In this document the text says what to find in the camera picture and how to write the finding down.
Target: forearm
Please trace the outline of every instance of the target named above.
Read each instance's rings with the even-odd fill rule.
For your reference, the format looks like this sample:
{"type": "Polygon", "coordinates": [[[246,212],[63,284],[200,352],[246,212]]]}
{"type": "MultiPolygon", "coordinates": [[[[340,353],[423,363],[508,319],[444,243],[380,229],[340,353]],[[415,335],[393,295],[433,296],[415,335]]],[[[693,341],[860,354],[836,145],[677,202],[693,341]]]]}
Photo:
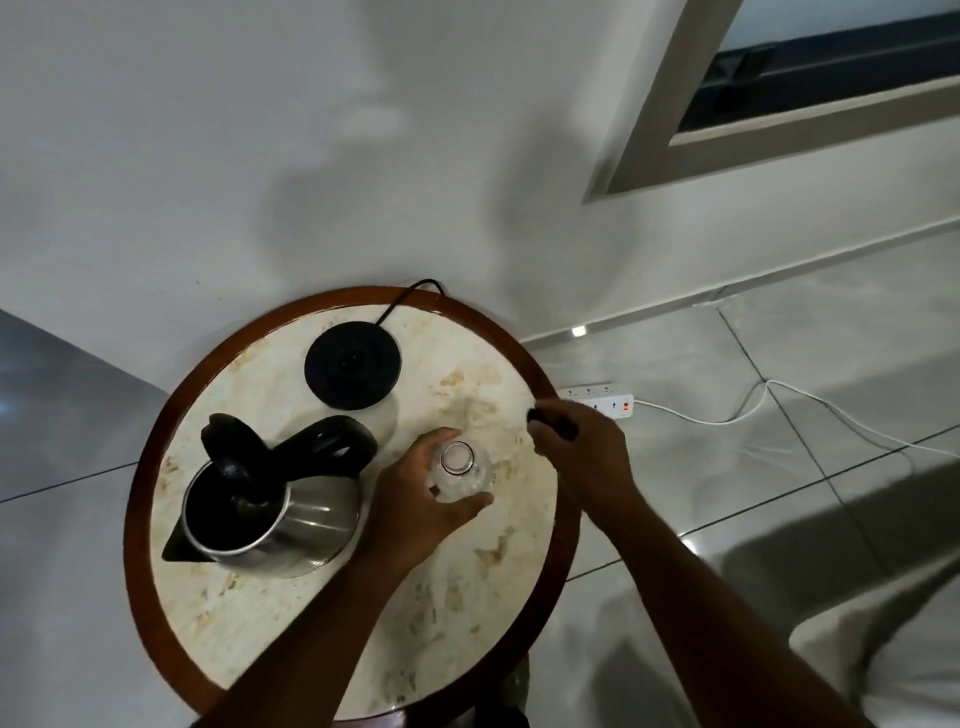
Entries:
{"type": "Polygon", "coordinates": [[[605,530],[705,728],[869,725],[642,498],[605,530]]]}
{"type": "Polygon", "coordinates": [[[344,565],[195,728],[329,725],[402,578],[362,558],[344,565]]]}

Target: black kettle handle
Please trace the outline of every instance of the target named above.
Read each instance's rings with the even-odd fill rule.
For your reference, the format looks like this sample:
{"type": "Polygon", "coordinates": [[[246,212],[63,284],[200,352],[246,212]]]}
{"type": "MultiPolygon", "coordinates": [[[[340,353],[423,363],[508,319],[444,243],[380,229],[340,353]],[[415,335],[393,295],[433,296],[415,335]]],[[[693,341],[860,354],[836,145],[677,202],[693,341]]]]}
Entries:
{"type": "Polygon", "coordinates": [[[334,415],[288,437],[271,455],[287,482],[315,475],[356,479],[376,455],[376,440],[352,417],[334,415]]]}
{"type": "Polygon", "coordinates": [[[213,467],[252,503],[282,497],[285,481],[274,465],[270,448],[242,420],[216,413],[200,431],[213,467]]]}

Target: window frame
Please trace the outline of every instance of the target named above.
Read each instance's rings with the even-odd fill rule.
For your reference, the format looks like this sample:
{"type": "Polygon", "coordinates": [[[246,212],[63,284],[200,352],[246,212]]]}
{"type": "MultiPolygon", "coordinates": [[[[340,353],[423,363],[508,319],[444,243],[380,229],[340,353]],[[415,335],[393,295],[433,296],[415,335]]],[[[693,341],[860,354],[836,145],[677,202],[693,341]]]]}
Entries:
{"type": "Polygon", "coordinates": [[[595,180],[616,195],[812,152],[960,114],[960,76],[678,133],[743,0],[686,0],[619,160],[595,180]]]}

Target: window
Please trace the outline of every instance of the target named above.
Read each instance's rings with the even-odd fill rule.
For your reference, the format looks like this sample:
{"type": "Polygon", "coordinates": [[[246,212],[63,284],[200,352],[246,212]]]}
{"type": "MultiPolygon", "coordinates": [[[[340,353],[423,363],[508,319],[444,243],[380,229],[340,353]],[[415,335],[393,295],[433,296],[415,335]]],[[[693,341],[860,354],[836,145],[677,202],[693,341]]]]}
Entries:
{"type": "Polygon", "coordinates": [[[603,191],[960,113],[960,0],[811,2],[687,0],[603,191]]]}

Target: marble tabletop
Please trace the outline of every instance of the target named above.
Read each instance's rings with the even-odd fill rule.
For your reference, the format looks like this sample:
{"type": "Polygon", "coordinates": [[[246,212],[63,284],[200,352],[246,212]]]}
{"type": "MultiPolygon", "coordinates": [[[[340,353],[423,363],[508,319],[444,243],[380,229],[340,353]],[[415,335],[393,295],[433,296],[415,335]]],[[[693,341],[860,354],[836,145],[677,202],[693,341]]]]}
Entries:
{"type": "Polygon", "coordinates": [[[174,432],[159,468],[150,518],[150,564],[160,606],[200,671],[228,688],[349,558],[379,470],[422,432],[461,428],[490,452],[493,506],[454,533],[390,600],[350,681],[338,719],[375,716],[449,685],[504,635],[533,591],[550,545],[557,476],[525,429],[533,396],[491,344],[445,317],[399,306],[384,324],[403,356],[380,404],[349,413],[376,437],[364,470],[364,512],[328,565],[296,579],[232,573],[216,564],[168,563],[161,551],[193,475],[206,462],[200,430],[210,414],[239,417],[273,445],[333,414],[307,388],[303,358],[324,330],[374,321],[382,305],[336,308],[276,328],[204,388],[174,432]]]}

